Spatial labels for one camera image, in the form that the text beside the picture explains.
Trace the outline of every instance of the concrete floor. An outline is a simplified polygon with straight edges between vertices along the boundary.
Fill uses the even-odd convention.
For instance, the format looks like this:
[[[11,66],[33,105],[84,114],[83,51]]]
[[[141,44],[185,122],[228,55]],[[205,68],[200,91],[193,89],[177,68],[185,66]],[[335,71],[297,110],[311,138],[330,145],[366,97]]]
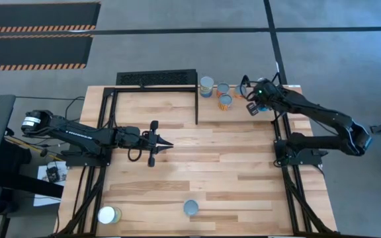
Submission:
[[[0,3],[39,0],[0,0]],[[381,1],[271,0],[276,27],[381,26]],[[186,27],[267,27],[261,0],[102,0],[97,30]],[[381,32],[279,33],[290,84],[302,85],[313,102],[351,115],[365,126],[381,123]],[[276,71],[269,33],[96,36],[83,70],[0,72],[0,94],[76,97],[89,85],[113,85],[120,71],[195,68],[217,82],[271,77]],[[64,114],[67,101],[16,101],[10,128],[17,135],[24,113]],[[81,102],[69,112],[80,115]],[[315,135],[327,134],[312,124]],[[339,151],[323,159],[339,231],[381,237],[381,135],[364,157]],[[34,175],[37,164],[23,168]],[[8,237],[52,232],[56,206],[31,208],[22,201]],[[30,221],[39,226],[30,227]]]

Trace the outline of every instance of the wooden tabletop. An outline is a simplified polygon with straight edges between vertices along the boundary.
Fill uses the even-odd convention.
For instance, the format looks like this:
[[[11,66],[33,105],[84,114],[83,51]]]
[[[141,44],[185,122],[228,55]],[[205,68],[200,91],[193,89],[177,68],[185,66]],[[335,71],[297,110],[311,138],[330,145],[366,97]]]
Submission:
[[[82,124],[97,125],[103,89],[88,88]],[[292,89],[301,92],[300,87]],[[147,154],[133,163],[126,150],[114,150],[101,207],[120,208],[122,218],[116,224],[98,223],[98,236],[292,234],[282,171],[273,166],[273,126],[265,121],[195,125],[194,100],[193,93],[119,95],[119,126],[137,126],[142,131],[149,129],[152,120],[159,120],[157,133],[175,147],[156,155],[154,168],[147,167]],[[305,116],[290,117],[290,127],[293,132],[312,135]],[[309,165],[300,170],[306,200],[329,228],[336,229],[323,175]],[[71,219],[81,171],[72,168],[67,174],[60,227]],[[199,213],[192,217],[183,211],[184,202],[190,199],[199,205]],[[300,207],[295,204],[303,230]],[[92,211],[88,211],[86,231]]]

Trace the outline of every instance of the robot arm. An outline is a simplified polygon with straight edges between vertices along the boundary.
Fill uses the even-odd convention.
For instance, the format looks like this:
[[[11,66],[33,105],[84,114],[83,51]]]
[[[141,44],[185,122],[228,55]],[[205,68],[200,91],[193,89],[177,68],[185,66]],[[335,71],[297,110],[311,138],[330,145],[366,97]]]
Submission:
[[[140,130],[134,126],[117,128],[92,128],[77,122],[72,122],[62,116],[55,116],[47,110],[33,110],[26,113],[21,130],[27,137],[50,136],[66,141],[81,149],[81,155],[86,157],[102,157],[106,149],[124,148],[129,149],[129,160],[137,161],[142,151],[149,151],[148,166],[155,165],[154,154],[164,149],[172,148],[173,144],[165,141],[155,134],[158,129],[158,121],[151,123],[151,130],[140,135]],[[157,146],[157,143],[168,146]],[[140,151],[136,159],[130,158],[130,151]],[[71,155],[70,151],[63,151],[65,156]]]
[[[260,108],[268,108],[279,113],[303,114],[312,120],[334,128],[337,136],[306,137],[301,133],[292,133],[286,146],[293,151],[302,149],[339,149],[347,155],[364,155],[371,142],[367,131],[354,120],[336,110],[326,109],[308,101],[295,91],[276,86],[268,79],[257,83],[247,97],[251,104],[247,108],[255,115]]]

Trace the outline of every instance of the white paper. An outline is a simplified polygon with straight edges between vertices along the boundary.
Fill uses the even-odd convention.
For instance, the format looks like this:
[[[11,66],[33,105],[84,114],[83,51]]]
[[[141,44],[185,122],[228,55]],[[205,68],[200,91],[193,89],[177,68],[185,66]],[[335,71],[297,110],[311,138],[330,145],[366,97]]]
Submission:
[[[67,167],[65,166],[64,161],[56,161],[48,163],[48,168],[55,167],[57,165],[58,167],[58,174],[60,175],[60,181],[56,182],[58,185],[65,185],[65,177],[67,176]],[[38,168],[38,179],[48,181],[48,178],[46,176],[46,169],[47,166],[39,166]],[[49,204],[56,204],[60,203],[60,198],[51,198],[48,196],[43,196],[39,194],[34,195],[35,199],[33,201],[33,206],[45,206]]]

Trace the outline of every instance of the black mat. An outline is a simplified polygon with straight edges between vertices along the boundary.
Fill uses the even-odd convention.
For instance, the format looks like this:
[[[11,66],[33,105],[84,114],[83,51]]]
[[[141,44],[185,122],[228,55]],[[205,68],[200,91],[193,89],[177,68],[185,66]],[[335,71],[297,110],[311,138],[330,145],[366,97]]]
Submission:
[[[117,73],[116,85],[195,85],[195,69]]]
[[[0,32],[92,30],[100,3],[0,5]]]
[[[0,71],[83,69],[92,39],[90,34],[0,36]]]

